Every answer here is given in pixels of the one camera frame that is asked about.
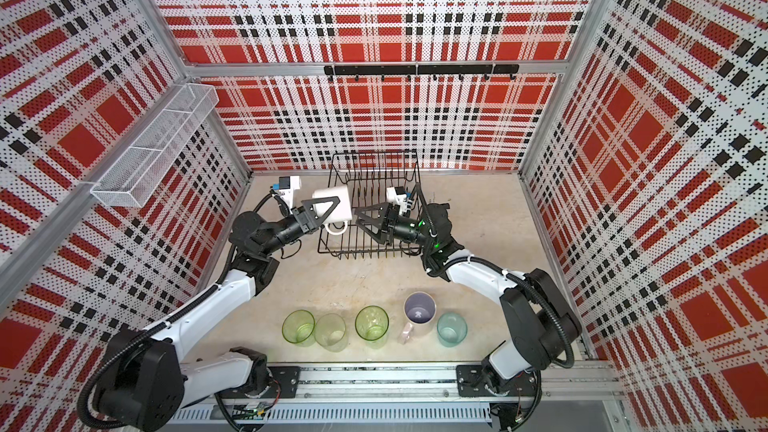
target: perforated panel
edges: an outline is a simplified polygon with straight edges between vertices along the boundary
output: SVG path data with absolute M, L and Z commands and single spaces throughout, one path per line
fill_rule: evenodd
M 176 77 L 131 0 L 0 0 L 0 262 Z
M 215 78 L 216 106 L 254 169 L 328 168 L 335 152 L 416 150 L 421 167 L 516 169 L 554 74 Z
M 768 427 L 766 0 L 614 0 L 528 177 L 648 430 Z
M 553 60 L 589 0 L 155 0 L 189 62 Z
M 243 185 L 203 124 L 145 207 L 86 214 L 0 320 L 0 429 L 82 427 L 74 401 L 107 341 L 194 294 Z

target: mesh basket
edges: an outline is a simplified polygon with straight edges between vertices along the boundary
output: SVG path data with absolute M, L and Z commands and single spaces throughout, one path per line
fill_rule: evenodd
M 346 185 L 350 191 L 354 212 L 358 207 L 386 202 L 387 187 L 402 186 L 411 192 L 420 181 L 416 151 L 352 152 L 333 155 L 328 187 Z M 416 200 L 410 216 L 417 217 L 420 212 L 421 204 Z M 331 235 L 322 228 L 317 251 L 338 258 L 362 258 L 415 255 L 419 254 L 421 249 L 417 245 L 401 242 L 377 244 L 360 227 L 350 224 L 347 231 L 341 235 Z
M 218 101 L 213 86 L 184 84 L 91 193 L 106 206 L 143 207 Z

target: white wire basket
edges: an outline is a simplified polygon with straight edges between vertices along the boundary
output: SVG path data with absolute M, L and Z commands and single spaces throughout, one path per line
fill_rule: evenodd
M 184 84 L 91 193 L 106 206 L 143 207 L 218 101 L 213 86 Z

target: glass cup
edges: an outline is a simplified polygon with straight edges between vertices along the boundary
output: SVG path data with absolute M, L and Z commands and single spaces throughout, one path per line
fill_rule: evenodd
M 283 322 L 283 338 L 300 347 L 315 343 L 314 330 L 315 317 L 308 311 L 291 312 Z
M 323 315 L 315 325 L 315 340 L 325 350 L 341 352 L 350 342 L 344 319 L 336 314 Z
M 369 305 L 361 310 L 355 318 L 355 330 L 366 341 L 370 348 L 381 348 L 386 343 L 386 332 L 389 330 L 389 315 L 383 308 Z
M 447 312 L 437 321 L 437 338 L 443 347 L 455 347 L 467 336 L 467 322 L 459 314 Z

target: white mug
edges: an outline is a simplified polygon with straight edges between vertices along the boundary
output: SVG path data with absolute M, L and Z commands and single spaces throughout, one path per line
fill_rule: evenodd
M 326 232 L 331 235 L 341 235 L 346 232 L 347 227 L 352 220 L 352 205 L 350 204 L 350 190 L 346 186 L 320 188 L 312 193 L 312 198 L 338 197 L 339 205 L 333 209 L 330 216 L 323 221 Z M 331 207 L 330 202 L 320 202 L 315 204 L 315 213 L 321 217 L 326 210 Z M 340 232 L 333 232 L 328 228 L 328 224 L 334 222 L 344 222 L 344 228 Z
M 412 336 L 424 335 L 432 328 L 433 319 L 437 315 L 435 299 L 426 292 L 413 292 L 402 306 L 406 314 L 406 326 L 400 333 L 401 344 Z

